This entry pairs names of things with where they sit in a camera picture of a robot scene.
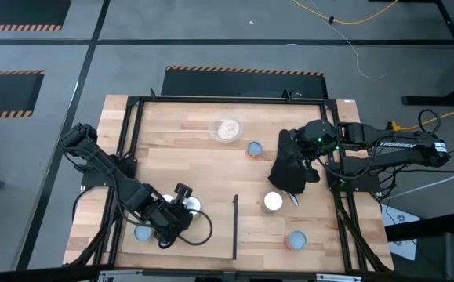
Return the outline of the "translucent plastic bowl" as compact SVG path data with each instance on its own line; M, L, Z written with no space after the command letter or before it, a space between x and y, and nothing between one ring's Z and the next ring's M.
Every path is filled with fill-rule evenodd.
M217 135L217 129L218 129L218 126L220 125L220 122L222 120L227 120L227 119L233 119L233 120L236 120L239 124L240 124L240 132L239 134L232 140L222 140L218 137ZM231 142L234 142L236 141L237 139L239 139L242 134L243 134L243 124L237 119L237 118L234 118L234 117L219 117L213 121L211 121L209 123L209 127L208 127L208 132L210 134L210 136L215 139L216 141L219 141L219 142L222 142L222 143L231 143Z

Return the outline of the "peaches label can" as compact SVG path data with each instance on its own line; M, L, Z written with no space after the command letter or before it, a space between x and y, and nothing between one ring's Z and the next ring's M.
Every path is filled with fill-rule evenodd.
M284 245L290 250L302 250L307 244L307 238L302 231L292 231L284 236Z

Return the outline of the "white paper sheet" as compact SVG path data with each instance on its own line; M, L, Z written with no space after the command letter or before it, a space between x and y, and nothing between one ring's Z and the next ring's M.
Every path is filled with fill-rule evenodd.
M417 222L420 217L408 212L391 208L386 204L381 204L382 219L385 227L407 222ZM390 252L401 256L404 259L414 261L416 259L417 239L389 242Z

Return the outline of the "orange label can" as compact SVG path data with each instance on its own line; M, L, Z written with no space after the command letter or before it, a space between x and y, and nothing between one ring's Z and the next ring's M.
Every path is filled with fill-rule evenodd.
M153 238L153 229L149 226L136 226L133 231L136 240L148 242Z

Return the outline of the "heap of oats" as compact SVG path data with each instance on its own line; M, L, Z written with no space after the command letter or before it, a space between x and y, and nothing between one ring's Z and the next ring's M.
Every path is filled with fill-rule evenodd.
M222 140L232 140L240 132L240 124L233 119L222 120L217 129L217 135Z

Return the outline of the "black oven mitt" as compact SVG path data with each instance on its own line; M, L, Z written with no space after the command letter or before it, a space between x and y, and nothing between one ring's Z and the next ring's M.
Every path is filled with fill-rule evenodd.
M275 188L287 193L302 194L308 183L292 155L289 133L289 130L282 129L278 134L277 157L267 178Z

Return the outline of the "black metal table frame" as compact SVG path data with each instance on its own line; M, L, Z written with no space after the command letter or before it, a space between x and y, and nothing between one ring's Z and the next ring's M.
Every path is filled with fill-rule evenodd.
M336 216L335 198L326 181L307 186L299 205L284 199L273 214L262 211L263 196L284 128L299 128L316 119L359 121L355 103L343 100L226 97L141 97L127 107L127 97L109 95L100 114L98 143L108 153L135 148L136 177L162 193L177 183L190 186L201 201L203 216L183 238L161 250L139 242L125 223L114 243L119 268L224 270L292 273L338 273L359 266L354 241ZM242 136L234 142L213 139L209 123L237 118ZM250 157L256 141L263 154ZM232 259L234 195L238 194L238 256ZM307 244L290 250L284 236L302 231Z

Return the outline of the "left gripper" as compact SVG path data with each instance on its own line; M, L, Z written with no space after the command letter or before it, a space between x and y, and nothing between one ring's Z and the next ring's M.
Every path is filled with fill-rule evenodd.
M177 183L174 190L176 198L170 202L164 198L158 199L148 207L148 220L153 226L160 248L170 248L178 236L190 226L193 215L184 201L192 191L189 186Z

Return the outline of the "tall silver-lidded can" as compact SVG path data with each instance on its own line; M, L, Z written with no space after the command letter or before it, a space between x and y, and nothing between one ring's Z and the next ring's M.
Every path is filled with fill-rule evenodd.
M267 214L273 214L281 209L283 205L283 199L277 192L269 192L262 197L260 207L263 212Z
M183 200L183 204L186 206L186 208L192 214L193 219L197 219L201 216L200 211L202 209L202 204L201 204L201 201L197 197L190 196L188 198L185 198Z

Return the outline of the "black shelf end frame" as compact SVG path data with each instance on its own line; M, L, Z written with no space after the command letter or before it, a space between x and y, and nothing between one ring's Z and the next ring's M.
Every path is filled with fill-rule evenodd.
M238 256L238 194L234 195L232 203L234 205L232 259L236 260Z

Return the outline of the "black rail with silver brackets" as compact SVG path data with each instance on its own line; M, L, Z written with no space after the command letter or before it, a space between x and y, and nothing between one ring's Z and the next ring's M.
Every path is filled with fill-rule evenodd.
M335 280L344 277L350 282L454 282L454 279L414 277L395 272L370 272L349 270L344 273L292 273L260 271L218 271L218 270L159 270L159 269L114 269L111 265L63 266L48 269L28 269L0 272L0 282L75 282L108 278L117 275L164 276L164 277L207 277L234 282L239 278L253 279L305 279Z

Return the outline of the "black box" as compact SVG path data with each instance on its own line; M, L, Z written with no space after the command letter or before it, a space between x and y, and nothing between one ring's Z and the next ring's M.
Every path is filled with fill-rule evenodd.
M440 239L441 247L434 252L439 263L438 270L446 280L454 281L454 213L411 222L398 222L388 215L387 221L386 232L390 242Z

